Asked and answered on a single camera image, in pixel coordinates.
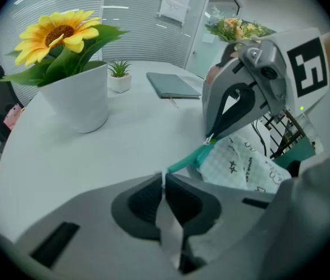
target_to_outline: small succulent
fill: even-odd
[[[120,62],[112,62],[109,64],[109,70],[111,71],[111,76],[116,78],[121,78],[127,76],[128,67],[131,65],[129,61],[120,61]]]

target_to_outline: notebook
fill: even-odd
[[[161,99],[198,99],[201,95],[177,75],[148,72],[147,78]]]

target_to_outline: round table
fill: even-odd
[[[201,99],[177,99],[176,107],[169,99],[158,98],[147,72],[176,74],[202,92],[203,80],[177,66],[133,61],[131,89],[122,94],[108,91],[108,120],[89,134],[78,134],[64,125],[41,93],[30,102],[0,162],[2,235],[15,242],[34,222],[70,198],[159,172],[203,143]],[[258,128],[269,142],[265,127],[259,123]],[[252,128],[239,132],[263,149]],[[180,174],[187,176],[187,169]]]

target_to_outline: wires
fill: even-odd
[[[262,136],[258,131],[257,124],[258,124],[258,120],[256,120],[256,126],[254,126],[253,122],[251,122],[251,125],[252,125],[254,131],[259,136],[259,140],[261,141],[261,144],[264,146],[265,156],[267,156],[265,141],[262,139]]]

